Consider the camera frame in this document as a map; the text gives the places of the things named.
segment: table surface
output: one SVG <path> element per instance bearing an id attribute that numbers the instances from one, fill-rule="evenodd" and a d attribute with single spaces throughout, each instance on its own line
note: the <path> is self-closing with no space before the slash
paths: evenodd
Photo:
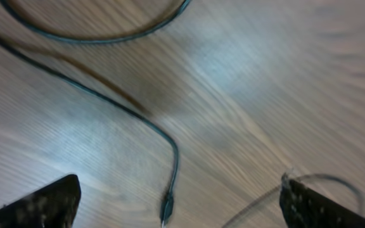
<path id="1" fill-rule="evenodd" d="M 15 2 L 46 28 L 86 37 L 134 30 L 178 4 Z M 0 35 L 175 137 L 169 227 L 221 227 L 291 168 L 343 177 L 365 197 L 365 1 L 194 0 L 154 34 L 90 46 L 37 35 L 0 6 Z M 158 227 L 172 161 L 136 119 L 0 48 L 0 207 L 75 173 L 74 227 Z M 357 206 L 345 187 L 314 186 Z M 236 227 L 285 227 L 277 196 Z"/>

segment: wood grain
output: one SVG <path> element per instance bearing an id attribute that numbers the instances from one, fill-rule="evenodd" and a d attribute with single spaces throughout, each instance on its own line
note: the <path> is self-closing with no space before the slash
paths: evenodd
<path id="1" fill-rule="evenodd" d="M 15 2 L 50 29 L 87 37 L 134 30 L 178 3 Z M 102 46 L 46 39 L 0 6 L 0 34 L 140 104 L 177 139 L 169 227 L 221 227 L 291 167 L 339 175 L 365 194 L 365 1 L 194 0 L 155 34 Z M 143 124 L 0 49 L 0 206 L 76 173 L 74 227 L 158 227 L 171 164 L 169 146 Z M 316 189 L 356 207 L 343 187 Z M 277 199 L 238 224 L 284 226 Z"/>

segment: black cable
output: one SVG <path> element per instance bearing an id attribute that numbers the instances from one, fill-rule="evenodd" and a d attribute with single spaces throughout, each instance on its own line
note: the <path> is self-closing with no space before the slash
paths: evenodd
<path id="1" fill-rule="evenodd" d="M 133 39 L 137 39 L 148 34 L 154 33 L 158 29 L 163 28 L 164 26 L 168 25 L 174 19 L 176 19 L 183 11 L 187 8 L 188 4 L 191 0 L 184 0 L 170 16 L 164 18 L 162 21 L 155 23 L 153 25 L 147 26 L 134 32 L 132 34 L 125 34 L 125 35 L 118 35 L 115 37 L 110 37 L 107 39 L 83 39 L 83 38 L 76 38 L 70 37 L 67 35 L 60 35 L 55 32 L 48 31 L 36 23 L 31 22 L 30 20 L 26 19 L 23 15 L 19 14 L 9 3 L 10 0 L 0 0 L 1 5 L 4 9 L 19 23 L 23 26 L 27 27 L 28 29 L 37 32 L 38 34 L 44 35 L 50 39 L 54 39 L 57 41 L 69 42 L 73 44 L 109 44 L 109 43 L 118 43 L 124 41 L 130 41 Z"/>
<path id="2" fill-rule="evenodd" d="M 362 215 L 364 210 L 364 197 L 361 193 L 361 191 L 353 186 L 351 183 L 347 182 L 346 180 L 343 180 L 337 176 L 330 175 L 330 174 L 309 174 L 309 175 L 303 175 L 300 177 L 294 178 L 296 181 L 306 181 L 306 180 L 313 180 L 313 179 L 320 179 L 320 180 L 326 180 L 326 181 L 333 181 L 337 182 L 339 184 L 342 184 L 349 188 L 356 196 L 357 199 L 357 212 Z M 242 219 L 245 215 L 248 214 L 248 212 L 260 205 L 264 200 L 268 199 L 269 197 L 273 196 L 274 194 L 278 193 L 281 189 L 281 185 L 272 188 L 270 191 L 264 193 L 262 196 L 258 197 L 257 199 L 253 200 L 250 204 L 248 204 L 246 207 L 244 207 L 240 212 L 238 212 L 236 215 L 231 217 L 223 226 L 222 228 L 229 228 L 232 227 L 235 223 L 237 223 L 240 219 Z"/>
<path id="3" fill-rule="evenodd" d="M 13 56 L 28 63 L 29 65 L 32 65 L 33 67 L 36 67 L 60 80 L 63 80 L 66 83 L 70 84 L 71 86 L 74 86 L 84 92 L 87 92 L 97 98 L 100 98 L 103 101 L 110 103 L 114 107 L 119 108 L 120 110 L 126 112 L 127 114 L 131 115 L 132 117 L 137 118 L 138 120 L 145 123 L 149 128 L 154 130 L 157 134 L 162 136 L 168 143 L 170 143 L 172 150 L 174 152 L 174 168 L 173 168 L 171 179 L 170 179 L 170 185 L 169 185 L 167 193 L 162 201 L 162 209 L 160 211 L 160 219 L 162 221 L 162 224 L 165 225 L 168 222 L 168 220 L 170 219 L 170 216 L 172 213 L 172 208 L 174 206 L 173 190 L 174 190 L 174 187 L 176 184 L 177 173 L 178 173 L 178 168 L 179 168 L 179 150 L 178 150 L 178 146 L 177 146 L 175 140 L 173 140 L 173 138 L 171 138 L 165 131 L 163 131 L 160 127 L 158 127 L 153 122 L 148 120 L 146 117 L 144 117 L 144 116 L 136 113 L 135 111 L 129 109 L 128 107 L 114 101 L 113 99 L 109 98 L 108 96 L 105 96 L 102 93 L 95 91 L 94 89 L 90 89 L 87 86 L 81 84 L 80 82 L 77 82 L 76 80 L 71 79 L 70 77 L 68 77 L 64 74 L 62 74 L 56 70 L 53 70 L 52 68 L 50 68 L 42 63 L 39 63 L 38 61 L 33 60 L 32 58 L 29 58 L 28 56 L 22 54 L 21 52 L 19 52 L 18 50 L 16 50 L 12 46 L 10 46 L 2 38 L 0 38 L 0 47 L 5 49 L 7 52 L 11 53 Z"/>

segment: cable connector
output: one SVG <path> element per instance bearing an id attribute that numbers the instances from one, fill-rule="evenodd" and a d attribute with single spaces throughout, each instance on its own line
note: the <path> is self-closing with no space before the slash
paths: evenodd
<path id="1" fill-rule="evenodd" d="M 162 201 L 162 207 L 160 209 L 160 221 L 162 223 L 162 227 L 165 227 L 165 225 L 169 223 L 173 207 L 174 197 L 172 193 L 167 193 Z"/>

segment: black textured object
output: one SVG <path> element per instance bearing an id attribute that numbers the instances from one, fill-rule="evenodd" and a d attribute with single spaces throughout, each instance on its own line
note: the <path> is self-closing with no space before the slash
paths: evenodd
<path id="1" fill-rule="evenodd" d="M 74 174 L 0 209 L 0 228 L 70 228 L 81 198 Z"/>
<path id="2" fill-rule="evenodd" d="M 365 228 L 365 218 L 283 177 L 279 205 L 288 228 Z"/>

